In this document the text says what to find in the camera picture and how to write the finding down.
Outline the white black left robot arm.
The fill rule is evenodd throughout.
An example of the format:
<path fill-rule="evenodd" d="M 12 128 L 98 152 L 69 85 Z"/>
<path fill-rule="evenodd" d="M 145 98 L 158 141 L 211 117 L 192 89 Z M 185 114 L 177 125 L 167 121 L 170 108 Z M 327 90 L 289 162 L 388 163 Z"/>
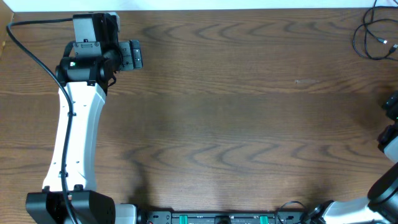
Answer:
<path fill-rule="evenodd" d="M 96 190 L 98 123 L 115 74 L 142 68 L 137 40 L 121 42 L 115 12 L 75 14 L 75 40 L 56 67 L 60 116 L 42 190 L 29 193 L 28 214 L 37 223 L 136 223 L 137 208 L 116 204 Z"/>

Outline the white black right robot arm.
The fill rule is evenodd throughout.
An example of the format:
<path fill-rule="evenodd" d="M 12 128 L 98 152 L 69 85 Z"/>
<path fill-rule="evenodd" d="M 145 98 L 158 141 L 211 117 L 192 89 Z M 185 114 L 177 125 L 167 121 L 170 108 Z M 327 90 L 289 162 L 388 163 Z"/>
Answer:
<path fill-rule="evenodd" d="M 304 216 L 306 223 L 397 223 L 397 92 L 382 105 L 393 120 L 378 136 L 378 149 L 394 163 L 369 189 L 366 197 L 327 201 Z"/>

